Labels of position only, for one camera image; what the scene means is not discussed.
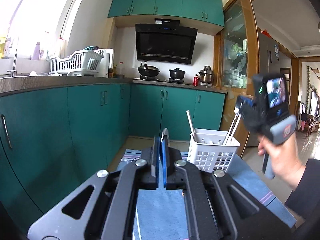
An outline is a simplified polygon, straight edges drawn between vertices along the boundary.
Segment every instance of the dish rack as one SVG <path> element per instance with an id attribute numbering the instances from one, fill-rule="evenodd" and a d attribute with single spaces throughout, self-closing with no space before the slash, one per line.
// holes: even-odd
<path id="1" fill-rule="evenodd" d="M 228 131 L 194 129 L 194 132 L 196 138 L 190 134 L 187 161 L 201 171 L 227 171 L 240 143 L 234 137 L 230 137 L 226 144 L 222 144 Z"/>
<path id="2" fill-rule="evenodd" d="M 78 50 L 67 58 L 53 57 L 50 61 L 50 74 L 59 73 L 61 75 L 93 76 L 97 71 L 103 55 L 92 50 Z"/>

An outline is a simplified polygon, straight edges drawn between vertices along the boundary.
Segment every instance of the camera screen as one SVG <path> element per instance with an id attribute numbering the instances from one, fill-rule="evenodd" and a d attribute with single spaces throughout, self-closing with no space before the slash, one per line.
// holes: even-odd
<path id="1" fill-rule="evenodd" d="M 284 79 L 275 78 L 268 80 L 267 93 L 270 108 L 284 103 L 286 99 Z"/>

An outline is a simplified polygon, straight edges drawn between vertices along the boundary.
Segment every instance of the cabinet door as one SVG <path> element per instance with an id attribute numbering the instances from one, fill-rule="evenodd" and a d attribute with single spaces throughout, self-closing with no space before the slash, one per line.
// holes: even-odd
<path id="1" fill-rule="evenodd" d="M 1 144 L 0 201 L 12 221 L 25 235 L 27 235 L 29 227 L 43 215 L 18 181 Z"/>
<path id="2" fill-rule="evenodd" d="M 193 116 L 195 110 L 196 90 L 183 88 L 164 88 L 161 131 L 168 128 L 172 140 L 190 140 L 190 126 L 186 111 Z"/>
<path id="3" fill-rule="evenodd" d="M 203 0 L 182 0 L 182 17 L 204 21 Z"/>
<path id="4" fill-rule="evenodd" d="M 197 91 L 193 127 L 219 130 L 224 105 L 224 94 Z"/>
<path id="5" fill-rule="evenodd" d="M 80 185 L 70 134 L 67 88 L 3 97 L 0 109 L 12 145 L 10 148 L 2 122 L 0 136 L 10 165 L 28 195 L 45 213 Z"/>
<path id="6" fill-rule="evenodd" d="M 132 84 L 130 97 L 129 134 L 159 136 L 164 87 Z"/>
<path id="7" fill-rule="evenodd" d="M 70 130 L 81 182 L 107 167 L 104 91 L 105 85 L 68 87 Z"/>
<path id="8" fill-rule="evenodd" d="M 107 135 L 102 142 L 107 154 L 108 165 L 121 147 L 120 84 L 104 85 L 105 105 L 103 107 L 103 133 Z"/>
<path id="9" fill-rule="evenodd" d="M 153 14 L 156 0 L 133 0 L 130 15 Z"/>
<path id="10" fill-rule="evenodd" d="M 154 14 L 181 17 L 182 0 L 156 0 Z"/>
<path id="11" fill-rule="evenodd" d="M 120 99 L 120 144 L 122 146 L 129 135 L 130 84 L 121 84 Z"/>
<path id="12" fill-rule="evenodd" d="M 206 22 L 224 26 L 222 0 L 203 0 Z"/>
<path id="13" fill-rule="evenodd" d="M 133 0 L 113 0 L 108 17 L 129 15 Z"/>

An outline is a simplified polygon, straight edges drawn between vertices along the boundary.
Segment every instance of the faucet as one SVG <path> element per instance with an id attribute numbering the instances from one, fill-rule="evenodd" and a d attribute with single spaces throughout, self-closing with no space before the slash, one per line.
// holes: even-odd
<path id="1" fill-rule="evenodd" d="M 11 73 L 12 77 L 17 76 L 16 64 L 17 64 L 17 55 L 18 55 L 18 43 L 19 43 L 19 36 L 17 39 L 17 48 L 16 48 L 16 53 L 14 54 L 12 70 L 7 70 L 7 72 Z"/>

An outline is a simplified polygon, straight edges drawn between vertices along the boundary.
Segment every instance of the countertop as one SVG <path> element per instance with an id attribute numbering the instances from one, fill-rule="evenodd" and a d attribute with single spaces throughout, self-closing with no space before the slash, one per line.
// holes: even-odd
<path id="1" fill-rule="evenodd" d="M 161 81 L 136 80 L 132 78 L 103 78 L 103 77 L 75 77 L 75 76 L 17 76 L 0 78 L 0 97 L 28 92 L 33 90 L 70 87 L 94 84 L 124 84 L 136 83 L 156 86 L 168 86 L 186 89 L 203 90 L 226 94 L 227 91 L 202 86 L 194 87 L 188 84 L 176 84 Z"/>

